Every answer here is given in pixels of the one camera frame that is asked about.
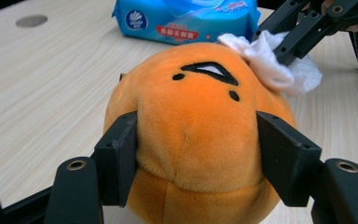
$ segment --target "plush toy face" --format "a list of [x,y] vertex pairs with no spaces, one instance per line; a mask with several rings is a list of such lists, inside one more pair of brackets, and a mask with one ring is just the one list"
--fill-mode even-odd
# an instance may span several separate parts
[[135,110],[129,204],[146,222],[259,222],[279,201],[261,171],[255,112],[295,122],[233,50],[191,44],[146,60],[112,93],[105,129]]

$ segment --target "wooden table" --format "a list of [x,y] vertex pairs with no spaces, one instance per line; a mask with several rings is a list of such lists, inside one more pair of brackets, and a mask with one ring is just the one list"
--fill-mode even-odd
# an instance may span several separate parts
[[[0,200],[8,206],[53,182],[56,168],[89,156],[103,133],[118,75],[170,45],[123,37],[114,0],[32,0],[0,11]],[[45,15],[22,28],[16,21]],[[299,130],[327,158],[358,163],[358,64],[347,34],[324,39],[311,57],[324,73],[313,92],[290,98]],[[140,223],[104,208],[107,223]],[[283,204],[265,223],[311,223],[309,208]]]

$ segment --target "wipes package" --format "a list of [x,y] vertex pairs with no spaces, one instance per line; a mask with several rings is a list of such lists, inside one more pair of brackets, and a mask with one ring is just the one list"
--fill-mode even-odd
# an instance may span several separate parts
[[226,33],[250,39],[260,12],[256,0],[117,0],[112,16],[123,35],[179,45]]

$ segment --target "plush toy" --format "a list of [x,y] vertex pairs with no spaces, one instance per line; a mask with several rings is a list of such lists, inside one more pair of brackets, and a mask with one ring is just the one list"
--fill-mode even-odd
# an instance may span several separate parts
[[130,208],[146,223],[257,223],[279,201],[263,176],[256,111],[295,126],[289,105],[234,49],[166,49],[114,89],[107,130],[138,111]]

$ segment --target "orange fabric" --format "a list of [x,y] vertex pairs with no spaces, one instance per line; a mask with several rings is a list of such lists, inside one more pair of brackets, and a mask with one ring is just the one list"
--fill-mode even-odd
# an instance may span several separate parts
[[[206,65],[185,69],[196,63]],[[261,172],[255,111],[295,120],[232,49],[183,45],[141,63],[113,91],[104,129],[135,110],[139,170],[129,204],[146,222],[256,223],[279,201]]]

